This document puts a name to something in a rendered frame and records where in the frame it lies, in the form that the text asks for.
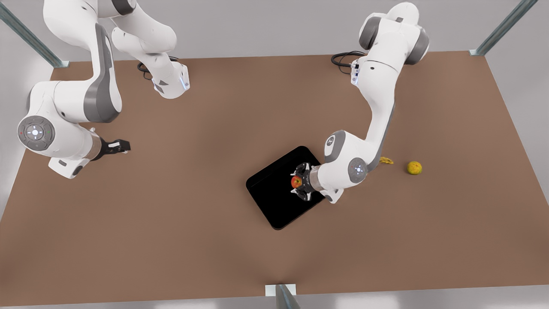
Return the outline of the silver frame post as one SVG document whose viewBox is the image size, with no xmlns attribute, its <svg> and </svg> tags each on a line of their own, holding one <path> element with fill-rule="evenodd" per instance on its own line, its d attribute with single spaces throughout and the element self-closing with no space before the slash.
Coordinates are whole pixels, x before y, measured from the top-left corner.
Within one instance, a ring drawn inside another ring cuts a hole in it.
<svg viewBox="0 0 549 309">
<path fill-rule="evenodd" d="M 26 42 L 53 68 L 67 68 L 70 61 L 62 61 L 36 35 L 22 23 L 2 2 L 0 2 L 0 20 Z"/>
<path fill-rule="evenodd" d="M 265 297 L 275 297 L 276 309 L 301 309 L 296 294 L 296 284 L 265 285 Z"/>
<path fill-rule="evenodd" d="M 520 0 L 514 9 L 502 20 L 502 22 L 488 35 L 486 39 L 476 48 L 468 51 L 470 56 L 485 56 L 516 23 L 531 9 L 539 0 Z"/>
</svg>

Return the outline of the black storage box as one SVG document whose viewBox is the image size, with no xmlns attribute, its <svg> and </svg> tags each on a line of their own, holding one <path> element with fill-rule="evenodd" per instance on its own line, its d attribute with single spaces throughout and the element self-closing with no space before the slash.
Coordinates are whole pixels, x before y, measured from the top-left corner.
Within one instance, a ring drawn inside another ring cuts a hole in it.
<svg viewBox="0 0 549 309">
<path fill-rule="evenodd" d="M 325 199 L 313 192 L 304 201 L 293 190 L 292 173 L 300 164 L 320 164 L 305 146 L 298 146 L 246 181 L 246 188 L 274 230 L 281 230 Z"/>
</svg>

